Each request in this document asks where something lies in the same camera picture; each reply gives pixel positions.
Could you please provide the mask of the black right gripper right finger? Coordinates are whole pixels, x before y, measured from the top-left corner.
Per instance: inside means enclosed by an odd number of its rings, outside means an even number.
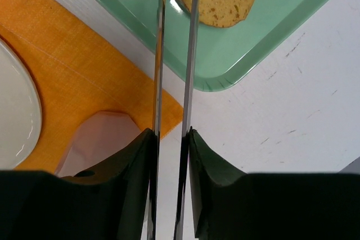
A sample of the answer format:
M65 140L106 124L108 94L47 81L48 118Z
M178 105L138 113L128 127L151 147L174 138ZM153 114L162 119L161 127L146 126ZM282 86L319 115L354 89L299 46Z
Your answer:
M359 238L359 175L245 173L189 140L197 239Z

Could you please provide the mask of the silver metal tongs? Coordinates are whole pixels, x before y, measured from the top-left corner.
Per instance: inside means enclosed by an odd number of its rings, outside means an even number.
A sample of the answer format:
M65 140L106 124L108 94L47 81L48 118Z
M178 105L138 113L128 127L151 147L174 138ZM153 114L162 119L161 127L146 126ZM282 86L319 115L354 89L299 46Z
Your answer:
M150 182L148 194L147 239L156 238L156 215L158 198L158 173L160 151L161 106L163 91L163 59L165 30L166 0L158 0L157 35L154 71L154 104L152 130L155 134L155 150L151 158ZM184 107L182 120L181 152L179 161L179 179L177 192L177 209L174 226L174 239L183 239L183 222L185 210L185 191L188 169L192 99L194 91L195 62L197 49L197 34L199 28L199 0L192 0L191 20L188 38L186 80L184 90Z

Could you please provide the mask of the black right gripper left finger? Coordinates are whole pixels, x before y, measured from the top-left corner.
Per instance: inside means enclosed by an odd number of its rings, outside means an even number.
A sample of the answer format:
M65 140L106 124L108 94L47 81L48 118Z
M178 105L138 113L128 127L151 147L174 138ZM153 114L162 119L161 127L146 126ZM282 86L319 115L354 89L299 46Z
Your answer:
M152 130L75 176L1 171L2 239L140 239Z

